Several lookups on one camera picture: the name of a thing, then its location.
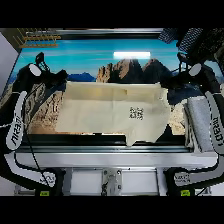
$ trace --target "beige cloth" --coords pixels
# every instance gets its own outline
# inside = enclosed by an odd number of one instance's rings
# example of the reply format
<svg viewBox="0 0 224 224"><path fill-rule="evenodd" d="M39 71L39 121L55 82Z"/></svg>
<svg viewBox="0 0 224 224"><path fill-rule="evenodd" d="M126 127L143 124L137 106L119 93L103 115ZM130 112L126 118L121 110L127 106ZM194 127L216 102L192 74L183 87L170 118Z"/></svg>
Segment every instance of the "beige cloth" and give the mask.
<svg viewBox="0 0 224 224"><path fill-rule="evenodd" d="M135 141L155 142L170 115L167 90L160 84L67 82L56 124L58 132L124 133Z"/></svg>

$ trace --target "folded cloth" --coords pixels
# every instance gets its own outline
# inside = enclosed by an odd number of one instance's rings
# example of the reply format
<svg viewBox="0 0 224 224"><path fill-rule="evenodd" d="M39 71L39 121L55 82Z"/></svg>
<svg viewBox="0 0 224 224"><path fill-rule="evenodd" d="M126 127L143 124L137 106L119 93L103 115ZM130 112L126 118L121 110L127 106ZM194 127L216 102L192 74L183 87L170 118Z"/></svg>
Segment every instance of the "folded cloth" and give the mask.
<svg viewBox="0 0 224 224"><path fill-rule="evenodd" d="M184 104L185 145L201 152L214 151L210 139L211 113L205 97L192 97Z"/></svg>
<svg viewBox="0 0 224 224"><path fill-rule="evenodd" d="M56 131L124 133L131 146L155 142L169 116L167 90L160 84L67 82Z"/></svg>

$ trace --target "printed logo on cloth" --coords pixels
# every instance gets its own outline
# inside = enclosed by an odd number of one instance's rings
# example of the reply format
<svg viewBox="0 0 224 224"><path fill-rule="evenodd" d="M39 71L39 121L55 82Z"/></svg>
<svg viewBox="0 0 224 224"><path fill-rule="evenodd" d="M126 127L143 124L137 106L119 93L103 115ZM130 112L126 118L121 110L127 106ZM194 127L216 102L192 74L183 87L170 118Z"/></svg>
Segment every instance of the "printed logo on cloth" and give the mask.
<svg viewBox="0 0 224 224"><path fill-rule="evenodd" d="M130 107L130 116L129 118L132 119L140 119L143 120L144 118L144 109L143 108L134 108L134 107Z"/></svg>

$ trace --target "metal bracket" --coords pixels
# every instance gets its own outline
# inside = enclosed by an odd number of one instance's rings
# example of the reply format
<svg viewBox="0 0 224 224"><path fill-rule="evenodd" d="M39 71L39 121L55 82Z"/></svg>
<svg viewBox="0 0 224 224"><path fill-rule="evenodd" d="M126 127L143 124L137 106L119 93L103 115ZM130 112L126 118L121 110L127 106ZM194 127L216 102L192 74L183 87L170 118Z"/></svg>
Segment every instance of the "metal bracket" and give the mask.
<svg viewBox="0 0 224 224"><path fill-rule="evenodd" d="M122 170L116 168L103 169L102 196L119 196L122 189Z"/></svg>

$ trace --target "gray cloth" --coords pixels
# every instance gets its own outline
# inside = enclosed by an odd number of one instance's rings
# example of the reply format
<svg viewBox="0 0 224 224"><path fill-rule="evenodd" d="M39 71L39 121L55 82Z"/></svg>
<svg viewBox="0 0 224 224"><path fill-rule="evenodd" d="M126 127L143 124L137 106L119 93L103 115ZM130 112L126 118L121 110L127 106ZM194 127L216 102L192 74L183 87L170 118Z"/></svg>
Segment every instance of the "gray cloth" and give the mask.
<svg viewBox="0 0 224 224"><path fill-rule="evenodd" d="M205 97L189 98L187 104L184 105L186 115L188 116L188 126L193 129L191 134L195 135L196 141L201 152L214 151L210 139L210 121L211 113L208 101Z"/></svg>

